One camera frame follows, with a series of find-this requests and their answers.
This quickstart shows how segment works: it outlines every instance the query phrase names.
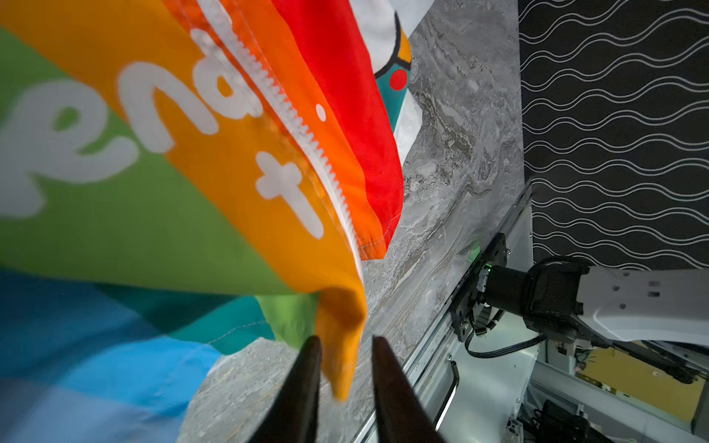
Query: black cable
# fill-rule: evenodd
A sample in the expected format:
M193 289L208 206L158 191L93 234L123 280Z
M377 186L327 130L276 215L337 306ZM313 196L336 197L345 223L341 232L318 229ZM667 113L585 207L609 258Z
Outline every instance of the black cable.
M475 335L478 335L478 336L484 335L484 334L487 334L488 332L492 331L492 329L494 329L495 326L497 326L497 323L500 321L500 319L502 318L504 313L505 313L505 311L498 309L498 311L495 313L495 316L492 318L492 320L490 320L490 322L487 325L485 325L483 327L479 327L475 330Z
M681 342L668 342L669 344L673 344L674 346L681 347L684 349L688 349L690 351L694 351L697 354L702 354L706 355L709 357L709 349L707 349L706 346L702 346L700 344L691 344L691 343L681 343Z
M593 352L593 349L587 349L586 351L579 352L577 355L574 356L574 358L576 359L576 363L584 363L591 356L591 352Z
M473 357L476 357L478 359L493 359L496 357L502 357L503 355L512 354L513 352L521 351L522 349L527 349L528 347L535 346L536 344L539 344L547 339L542 334L542 335L538 335L538 336L534 337L531 340L527 340L526 342L513 344L512 346L507 346L502 349L498 349L496 351L473 352L470 349L468 349L468 346L470 345L470 340L473 339L474 335L475 335L474 333L471 333L468 336L468 338L465 339L465 350L468 351L468 354L470 354Z

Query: white printed letter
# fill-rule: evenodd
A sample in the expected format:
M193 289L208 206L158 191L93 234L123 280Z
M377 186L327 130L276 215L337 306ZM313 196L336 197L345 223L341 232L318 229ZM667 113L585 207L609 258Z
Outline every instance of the white printed letter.
M192 70L194 86L202 99L214 111L234 120L244 118L246 114L252 117L260 116L264 109L258 96L246 84L244 77L234 68L209 34L201 29L193 29L190 36L205 55ZM219 77L222 77L231 88L233 93L229 97L219 91L217 87Z
M264 176L256 181L256 190L261 197L267 200L282 197L305 229L318 240L323 238L323 223L298 187L303 178L300 169L294 163L281 166L273 155L263 151L256 154L256 163L264 173Z
M133 132L151 152L164 154L174 146L155 109L155 89L174 100L203 134L213 135L219 131L217 120L204 103L167 69L152 63L132 63L118 77L118 96Z
M77 121L56 128L68 109ZM126 137L114 137L100 152L80 154L99 139L107 120L106 102L90 86L56 80L27 88L0 128L0 215L30 217L44 206L33 175L84 184L134 163L138 147Z

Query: red dot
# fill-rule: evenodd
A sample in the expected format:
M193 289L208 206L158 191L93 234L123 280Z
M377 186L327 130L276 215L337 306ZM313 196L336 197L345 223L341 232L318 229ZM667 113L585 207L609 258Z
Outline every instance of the red dot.
M391 86L394 91L400 91L406 88L407 81L408 75L406 74L406 71L400 69L391 75L391 78L389 79L389 86Z

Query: red fabric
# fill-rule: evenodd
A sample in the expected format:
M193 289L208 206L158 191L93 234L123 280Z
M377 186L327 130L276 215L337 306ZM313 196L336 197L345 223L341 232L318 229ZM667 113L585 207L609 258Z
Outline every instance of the red fabric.
M347 0L272 2L288 23L303 59L364 171L367 200L381 222L386 248L401 217L403 175L369 52L350 3Z

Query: white wavy line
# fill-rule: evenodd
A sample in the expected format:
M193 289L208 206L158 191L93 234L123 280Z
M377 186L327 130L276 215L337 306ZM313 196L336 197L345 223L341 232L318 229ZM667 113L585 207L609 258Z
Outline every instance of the white wavy line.
M578 23L581 26L598 25L598 24L603 23L604 21L608 20L621 6L623 6L624 4L626 4L629 1L630 0L618 0L606 12L602 13L601 15L595 16L595 17L585 17L585 16L582 16L581 14L578 14L575 12L564 14L563 16L554 20L554 22L551 24L550 27L547 28L546 31L544 31L543 33L541 33L535 37L530 37L529 35L520 33L520 41L522 41L524 43L528 43L530 45L537 45L537 44L543 42L544 40L548 39L549 36L558 27L560 27L564 23L568 23L568 22Z
M662 242L665 242L668 245L672 245L672 246L687 246L687 245L694 245L695 243L709 241L709 234L696 235L695 237L692 237L692 238L675 238L675 237L669 237L668 235L665 235L662 232L659 232L657 229L651 228L649 226L633 225L633 226L627 226L627 227L620 229L620 230L613 230L613 229L608 229L608 228L605 228L605 227L599 225L596 221L591 220L590 218L575 218L569 222L559 222L559 221L555 220L552 216L550 216L549 214L546 214L546 213L533 213L532 217L533 218L543 218L547 222L556 226L557 228L570 228L570 227L576 226L576 225L588 225L588 226L595 228L597 231L599 231L603 234L611 235L613 237L620 237L620 236L626 235L631 232L643 232L645 234L652 235L653 237L657 238L658 240L661 240Z
M572 3L574 3L576 0L571 0L569 3L566 3L566 4L560 4L561 1L560 1L560 0L557 0L557 3L556 3L556 4L554 4L554 3L549 3L548 1L540 1L540 2L537 2L537 3L535 3L534 1L531 1L531 2L524 8L524 11L522 11L522 12L520 13L520 20L519 20L519 23L522 23L522 20L524 20L524 19L527 17L527 15L529 14L529 12L530 12L531 10L533 10L534 8L536 8L537 6L547 5L547 6L551 6L552 8L555 8L555 9L560 9L560 8L565 8L565 7L567 7L567 6L570 6L570 5L571 5Z
M702 20L699 17L684 14L686 12L693 13L702 17L709 17L709 14L700 11L695 11L694 9L690 8L676 9L675 11L670 11L659 17L642 32L635 35L631 35L630 37L617 37L609 33L597 33L585 38L584 41L579 43L571 52L567 52L566 54L554 54L553 52L547 50L536 51L530 54L529 57L527 57L525 61L521 64L520 71L524 71L525 68L529 66L531 62L540 58L551 60L554 63L568 62L569 60L574 59L575 56L579 55L581 51L586 49L586 47L594 43L605 42L610 43L611 45L616 47L633 46L648 38L654 31L660 29L662 26L665 26L667 23L671 23L675 20L687 19L695 23L701 23L703 25L709 24L709 21Z
M522 80L521 84L522 84L522 87L524 87L528 91L540 92L540 91L544 91L546 88L549 87L550 84L554 83L556 80L558 80L562 77L573 77L573 78L578 79L582 82L594 82L596 80L600 80L600 79L604 78L605 76L610 74L610 72L613 71L615 68L617 68L621 65L625 65L626 63L631 63L631 62L642 63L646 66L653 67L653 68L673 67L674 65L678 65L678 64L682 63L684 60L691 57L695 52L697 52L707 46L709 46L709 36L698 40L692 46L685 49L682 53L675 55L673 57L670 57L670 58L654 59L654 58L647 56L645 54L642 54L640 52L631 52L630 54L622 55L619 58L613 60L610 63L610 65L603 68L603 70L601 70L599 72L594 72L593 74L586 74L586 73L581 72L576 69L566 68L566 69L561 69L560 71L556 71L544 83L529 84L528 82L525 82L524 80Z
M532 247L538 247L549 252L551 255L559 255L554 252L553 249L546 246L544 243L532 243ZM602 266L606 268L618 268L618 269L637 269L639 271L651 271L651 269L644 264L640 263L621 263L621 264L605 264L598 261L594 256L586 254L585 252L572 252L570 255L572 257L583 257L584 259L590 260L596 266Z
M578 204L576 204L576 202L566 197L554 197L551 200L547 201L532 202L536 208L549 208L551 205L563 203L568 206L571 206L573 209L583 214L595 214L605 209L617 209L618 211L622 211L637 220L658 220L660 218L667 217L668 215L686 215L687 217L692 217L700 223L709 226L709 216L702 214L696 209L682 208L679 206L675 206L673 208L665 208L662 211L658 211L655 213L641 213L637 212L635 209L629 207L628 205L617 201L604 201L603 203L596 205L592 208L584 208L583 206L579 206Z
M681 83L677 82L672 82L668 80L680 80ZM685 91L689 92L694 92L694 93L703 93L703 92L709 92L709 83L695 83L691 82L687 79L683 79L682 77L677 77L677 76L666 76L666 77L660 77L658 79L652 80L650 83L644 85L642 88L638 89L635 92L632 92L631 94L627 94L624 96L618 96L615 94L612 94L605 89L587 89L584 92L580 93L574 100L567 102L567 103L555 103L545 97L540 97L538 99L534 99L531 102L527 103L527 105L522 109L522 115L526 114L527 111L529 111L531 108L534 108L535 106L547 106L551 108L553 111L568 111L575 107L577 104L581 103L583 100L589 99L591 97L601 97L611 103L616 103L616 104L624 104L624 103L630 103L631 101L637 100L640 97L644 96L647 92L659 88L661 86L678 86Z
M667 174L668 172L674 171L675 169L678 169L678 168L690 167L690 166L704 168L709 171L709 160L701 159L701 158L685 158L685 159L676 160L675 162L672 162L670 164L666 164L665 166L663 166L661 168L656 168L656 169L648 169L648 168L639 167L635 163L633 163L627 159L608 160L607 162L604 162L604 163L598 165L597 167L593 167L593 168L580 167L579 165L577 165L576 163L574 163L568 159L554 160L553 162L549 163L547 166L544 166L544 167L534 166L533 164L531 164L525 160L525 166L527 168L529 168L531 171L537 172L537 173L548 172L558 166L566 166L566 167L570 167L575 172L578 172L579 174L583 174L583 175L594 175L594 174L597 174L601 171L605 171L608 168L618 166L618 167L626 167L628 169L631 169L634 173L642 175L642 176L658 176L658 175Z
M659 192L662 195L666 196L667 198L671 198L672 200L675 201L699 201L703 198L707 198L709 196L709 189L698 192L696 194L679 194L677 192L671 191L670 189L667 189L665 186L662 186L661 184L657 183L638 183L630 188L623 189L620 191L614 191L612 189L608 189L606 187L601 186L600 184L591 181L591 180L581 180L578 181L571 186L563 187L563 186L557 186L550 182L549 180L543 178L543 177L534 177L530 180L532 184L543 184L551 189L553 189L556 192L562 193L562 194L568 194L569 192L575 191L578 188L593 188L597 190L598 192L602 193L605 196L608 197L625 197L629 196L630 194L638 191L655 191Z
M534 128L524 122L522 122L522 128L535 135L546 134L558 125L564 124L574 126L579 130L592 131L601 129L603 126L606 126L610 122L614 120L619 120L621 118L631 118L633 120L639 121L640 123L646 126L663 126L668 125L676 120L679 120L680 118L684 117L689 113L695 111L704 111L705 109L709 109L709 100L695 101L687 106L684 106L682 109L679 109L678 111L675 111L674 113L664 117L648 117L632 109L621 109L620 111L616 111L612 114L607 115L603 118L603 120L600 120L595 123L582 123L573 117L564 116L555 118L551 123L549 123L543 128Z
M571 154L573 151L579 149L581 146L586 146L586 145L596 145L602 147L604 150L608 152L612 152L614 154L624 154L626 152L630 152L634 150L635 148L644 145L645 143L650 143L650 142L665 142L668 145L672 145L676 147L677 149L683 150L683 151L703 151L705 149L709 149L709 140L705 142L698 142L698 143L692 143L692 142L683 142L682 140L675 138L672 135L669 134L663 134L663 133L655 133L655 134L648 134L648 135L643 135L641 138L637 139L634 142L628 143L627 145L611 145L605 140L601 140L600 138L595 138L595 137L588 137L588 138L582 138L578 142L574 143L571 146L567 147L556 147L552 145L551 143L547 142L546 140L536 140L534 142L531 142L529 145L525 146L524 148L524 153L527 153L534 149L537 146L540 147L546 147L548 150L552 151L555 154Z
M609 239L601 239L597 240L592 243L583 243L579 242L575 238L573 238L571 235L561 232L561 231L554 231L550 232L548 234L535 234L535 238L538 238L539 240L548 240L553 237L562 237L573 243L574 245L578 247L583 247L586 249L593 249L596 247L601 247L601 246L612 246L616 249L619 249L623 251L627 256L632 257L634 259L654 259L657 257L675 257L678 259L682 259L685 262L691 264L694 267L698 268L706 268L709 267L709 263L704 263L700 262L699 260L695 259L689 254L686 254L685 252L682 251L676 251L674 249L658 249L657 251L653 252L636 252L628 249L625 245L622 243L616 242L615 240L609 240Z

